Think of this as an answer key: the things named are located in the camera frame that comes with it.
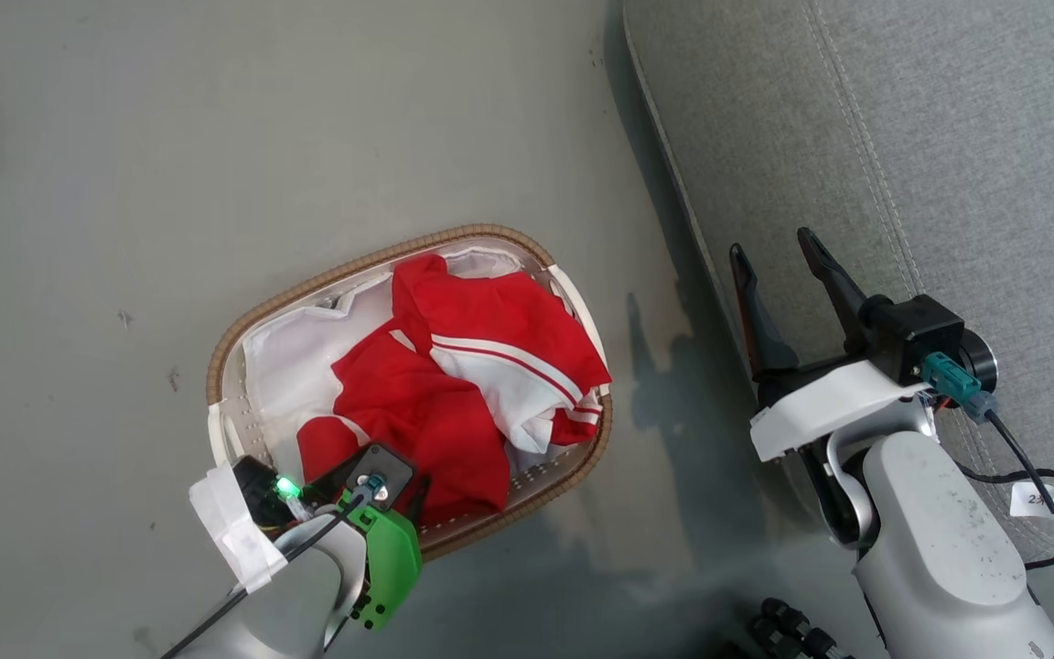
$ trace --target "white stripe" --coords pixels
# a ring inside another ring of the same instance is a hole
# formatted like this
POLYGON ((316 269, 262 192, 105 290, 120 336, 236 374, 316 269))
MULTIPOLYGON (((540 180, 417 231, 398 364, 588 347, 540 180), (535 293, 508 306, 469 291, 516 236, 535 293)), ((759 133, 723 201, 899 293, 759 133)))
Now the white stripe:
POLYGON ((214 464, 216 466, 222 462, 230 462, 230 460, 241 458, 238 454, 229 454, 229 450, 227 450, 227 447, 230 445, 226 442, 226 437, 223 437, 221 402, 216 402, 216 404, 210 406, 210 411, 206 415, 206 431, 210 434, 210 451, 214 453, 214 464))
POLYGON ((568 297, 568 303, 572 305, 573 311, 577 312, 577 321, 585 329, 585 332, 588 334, 588 341, 592 343, 593 348, 597 349, 597 353, 601 355, 604 368, 607 368, 607 357, 604 356, 604 344, 601 342, 600 332, 597 330, 593 314, 588 311, 588 305, 585 304, 585 297, 580 294, 577 285, 572 284, 572 279, 569 278, 568 273, 560 268, 560 264, 552 263, 547 268, 547 271, 551 272, 551 276, 555 280, 559 280, 560 287, 564 289, 565 296, 568 297))
POLYGON ((455 379, 461 379, 462 375, 455 374, 455 372, 451 372, 451 370, 448 370, 447 367, 445 367, 445 365, 443 364, 443 360, 440 356, 443 354, 450 355, 453 362, 455 363, 473 362, 473 360, 486 360, 486 362, 493 362, 495 364, 506 364, 506 366, 514 368, 515 371, 522 372, 524 375, 528 376, 528 379, 531 379, 532 381, 535 381, 535 383, 539 383, 541 387, 547 389, 547 391, 552 396, 560 399, 558 405, 567 406, 572 404, 572 402, 567 399, 562 389, 558 389, 555 385, 553 385, 552 383, 548 383, 547 380, 541 379, 539 372, 534 372, 530 368, 524 368, 523 364, 519 364, 518 362, 511 362, 511 360, 507 356, 499 354, 490 354, 490 353, 476 353, 476 351, 472 350, 445 349, 445 347, 434 345, 434 347, 430 349, 431 358, 433 358, 434 363, 436 363, 440 367, 442 367, 442 370, 446 371, 448 375, 454 376, 455 379))
POLYGON ((591 423, 591 425, 598 425, 600 423, 600 414, 594 412, 573 412, 570 409, 565 409, 568 412, 568 419, 577 423, 591 423))
POLYGON ((431 338, 434 343, 442 347, 447 347, 447 349, 453 347, 453 349, 490 350, 495 353, 502 353, 507 356, 518 358, 519 362, 527 364, 536 371, 543 372, 543 374, 547 375, 548 379, 555 380, 555 383, 560 385, 560 387, 564 389, 569 396, 572 396, 572 400, 579 401, 582 398, 585 398, 585 393, 583 393, 580 390, 580 387, 572 383, 572 380, 565 375, 564 372, 558 370, 558 368, 551 366, 551 364, 544 362, 543 358, 530 354, 527 350, 520 350, 514 346, 508 346, 507 344, 501 344, 497 342, 486 342, 484 338, 460 338, 456 336, 443 336, 441 334, 432 334, 431 338))
POLYGON ((355 421, 352 421, 347 416, 340 416, 338 415, 338 413, 333 413, 333 415, 331 416, 339 419, 339 422, 343 423, 345 426, 347 426, 348 429, 351 430, 352 433, 356 435, 356 446, 364 446, 367 445, 367 443, 369 443, 370 441, 372 441, 372 439, 369 438, 369 434, 365 432, 364 428, 360 428, 360 426, 356 425, 355 421))
POLYGON ((577 407, 594 409, 597 412, 604 412, 604 406, 600 404, 600 400, 597 398, 597 393, 594 393, 594 391, 597 391, 597 389, 593 387, 592 391, 588 392, 588 395, 577 401, 577 407))
POLYGON ((401 329, 394 329, 392 332, 389 332, 389 335, 396 338, 397 343, 405 346, 407 349, 413 350, 414 353, 417 351, 417 349, 414 349, 413 347, 413 342, 410 342, 409 336, 406 336, 406 333, 402 332, 401 329))
POLYGON ((242 441, 238 439, 238 429, 234 426, 234 420, 222 415, 222 428, 226 429, 226 445, 233 451, 235 458, 242 458, 247 451, 242 449, 242 441))

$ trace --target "gray sofa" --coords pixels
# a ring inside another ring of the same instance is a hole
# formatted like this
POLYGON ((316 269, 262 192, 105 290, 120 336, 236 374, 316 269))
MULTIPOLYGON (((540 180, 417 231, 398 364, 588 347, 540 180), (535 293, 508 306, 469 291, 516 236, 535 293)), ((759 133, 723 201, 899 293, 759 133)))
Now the gray sofa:
MULTIPOLYGON (((632 0, 626 30, 731 328, 740 241, 801 360, 840 351, 811 226, 866 293, 930 293, 987 337, 1003 418, 1054 468, 1054 1, 632 0)), ((955 459, 1016 470, 950 419, 955 459)), ((980 489, 1026 559, 1054 555, 980 489)))

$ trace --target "white tape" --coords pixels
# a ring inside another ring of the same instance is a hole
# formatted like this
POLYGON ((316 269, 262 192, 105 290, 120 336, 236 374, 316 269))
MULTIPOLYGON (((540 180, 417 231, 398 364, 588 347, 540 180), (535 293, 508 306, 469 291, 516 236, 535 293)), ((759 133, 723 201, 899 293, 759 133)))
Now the white tape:
POLYGON ((288 560, 251 520, 229 462, 223 462, 190 487, 190 503, 248 594, 271 583, 288 560))
POLYGON ((210 434, 210 450, 214 453, 214 464, 230 461, 226 454, 226 438, 222 437, 222 409, 220 402, 210 406, 206 414, 206 430, 210 434))
POLYGON ((292 511, 292 515, 300 522, 307 522, 311 519, 309 509, 304 508, 304 503, 297 497, 288 499, 288 510, 292 511))
MULTIPOLYGON (((1050 493, 1054 502, 1054 487, 1046 485, 1047 493, 1050 493)), ((1020 481, 1011 487, 1011 516, 1012 517, 1042 517, 1045 520, 1053 520, 1047 502, 1038 493, 1036 484, 1030 481, 1020 481)))

